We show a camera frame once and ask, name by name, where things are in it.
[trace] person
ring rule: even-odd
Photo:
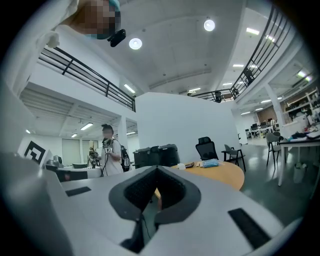
[[[28,20],[6,53],[1,76],[20,96],[45,46],[59,46],[58,25],[93,39],[107,39],[120,26],[118,0],[50,0]]]
[[[102,125],[103,149],[101,151],[100,168],[104,176],[123,173],[121,166],[121,145],[118,140],[113,139],[114,130],[111,125]],[[111,153],[106,153],[105,148],[112,148]]]

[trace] black railing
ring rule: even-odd
[[[53,69],[57,72],[62,71],[62,75],[76,80],[80,84],[95,90],[132,111],[136,111],[135,99],[133,97],[64,50],[58,47],[50,50],[45,48],[39,60],[55,67]]]
[[[286,39],[291,25],[289,20],[274,5],[270,16],[250,60],[231,87],[236,99],[266,68]]]
[[[191,97],[196,97],[196,98],[209,100],[217,103],[230,102],[234,100],[234,96],[230,89],[214,90],[214,91],[199,93],[199,94],[191,95]]]

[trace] gray floor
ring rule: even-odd
[[[279,155],[278,163],[276,162],[274,168],[272,153],[270,153],[269,163],[266,166],[268,159],[267,146],[247,144],[241,148],[245,154],[246,173],[240,191],[269,209],[285,226],[303,216],[318,174],[318,167],[314,166],[313,162],[316,161],[316,156],[319,156],[319,150],[316,152],[315,147],[301,148],[301,161],[307,163],[308,168],[302,183],[294,183],[294,164],[298,151],[297,148],[292,148],[287,156],[283,183],[279,187],[278,169],[281,168],[281,155]],[[155,233],[153,219],[157,211],[157,198],[154,197],[153,203],[149,203],[143,212],[151,237]],[[147,243],[149,238],[144,223],[143,228],[145,242]]]

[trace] wooden table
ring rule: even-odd
[[[230,185],[236,190],[240,190],[245,182],[244,171],[239,166],[230,162],[220,161],[219,163],[220,166],[208,168],[192,167],[185,169],[185,171],[195,175],[204,176],[209,179],[220,181],[222,183]],[[154,193],[158,198],[160,198],[158,189],[156,189]]]

